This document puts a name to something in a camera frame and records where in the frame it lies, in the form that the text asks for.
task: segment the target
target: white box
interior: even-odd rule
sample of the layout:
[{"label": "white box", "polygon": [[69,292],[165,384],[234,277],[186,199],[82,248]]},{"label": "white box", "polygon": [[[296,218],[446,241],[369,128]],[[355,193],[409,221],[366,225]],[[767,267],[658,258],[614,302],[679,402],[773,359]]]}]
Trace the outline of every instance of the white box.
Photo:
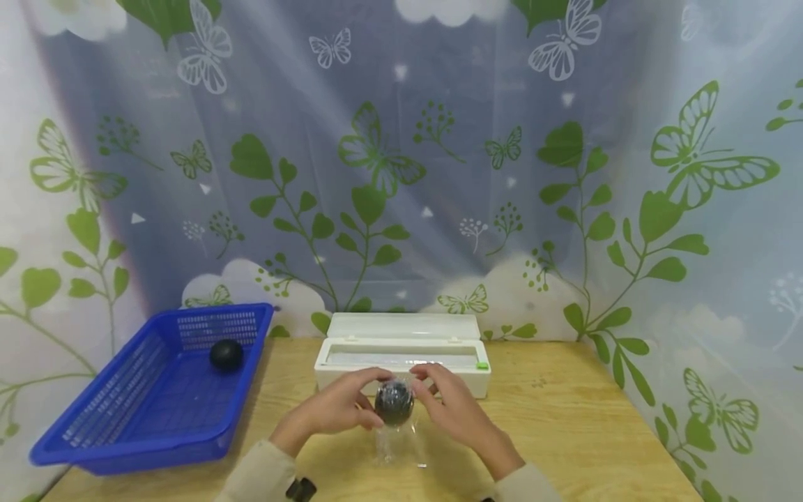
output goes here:
[{"label": "white box", "polygon": [[[410,368],[423,362],[447,367],[475,398],[487,396],[491,363],[473,315],[335,313],[315,361],[315,376],[323,389],[343,373],[371,366],[409,377]],[[377,387],[373,382],[363,392],[373,396]]]}]

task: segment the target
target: dispenser lid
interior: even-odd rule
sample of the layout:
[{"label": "dispenser lid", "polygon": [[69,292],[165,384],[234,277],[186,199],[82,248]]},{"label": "dispenser lid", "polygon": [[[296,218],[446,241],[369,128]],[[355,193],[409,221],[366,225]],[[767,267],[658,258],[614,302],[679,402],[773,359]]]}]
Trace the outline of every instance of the dispenser lid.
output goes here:
[{"label": "dispenser lid", "polygon": [[336,312],[329,338],[393,338],[479,340],[477,318],[471,314],[390,314]]}]

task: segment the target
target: beige sleeve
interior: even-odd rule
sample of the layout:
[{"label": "beige sleeve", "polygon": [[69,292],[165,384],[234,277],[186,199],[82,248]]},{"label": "beige sleeve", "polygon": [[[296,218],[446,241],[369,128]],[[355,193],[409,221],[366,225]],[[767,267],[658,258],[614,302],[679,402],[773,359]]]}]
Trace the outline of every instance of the beige sleeve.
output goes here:
[{"label": "beige sleeve", "polygon": [[546,476],[531,463],[496,484],[496,502],[560,502]]},{"label": "beige sleeve", "polygon": [[295,479],[295,460],[262,440],[239,461],[214,502],[279,502]]}]

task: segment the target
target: wooden table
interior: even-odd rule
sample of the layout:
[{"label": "wooden table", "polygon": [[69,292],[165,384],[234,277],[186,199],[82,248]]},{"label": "wooden table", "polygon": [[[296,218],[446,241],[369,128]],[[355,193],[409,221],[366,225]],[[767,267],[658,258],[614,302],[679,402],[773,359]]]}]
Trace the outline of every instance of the wooden table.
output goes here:
[{"label": "wooden table", "polygon": [[[279,418],[315,390],[312,367],[321,340],[267,344],[230,454],[216,463],[96,478],[71,469],[45,502],[212,500],[237,459],[266,438]],[[700,500],[605,368],[573,343],[492,342],[489,397],[481,401],[522,456],[555,484],[564,500]],[[478,502],[492,487],[474,454],[442,437],[420,414],[426,468],[375,463],[370,433],[313,438],[298,472],[315,482],[315,502]]]}]

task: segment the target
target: plastic bag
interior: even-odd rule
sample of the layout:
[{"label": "plastic bag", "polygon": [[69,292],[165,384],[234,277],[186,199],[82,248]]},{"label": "plastic bag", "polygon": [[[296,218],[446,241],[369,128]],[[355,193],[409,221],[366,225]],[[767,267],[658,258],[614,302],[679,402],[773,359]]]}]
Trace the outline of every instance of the plastic bag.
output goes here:
[{"label": "plastic bag", "polygon": [[414,405],[410,380],[396,378],[380,385],[374,409],[385,422],[385,426],[375,431],[377,462],[398,463],[408,460],[419,467],[426,467],[422,439],[416,433]]}]

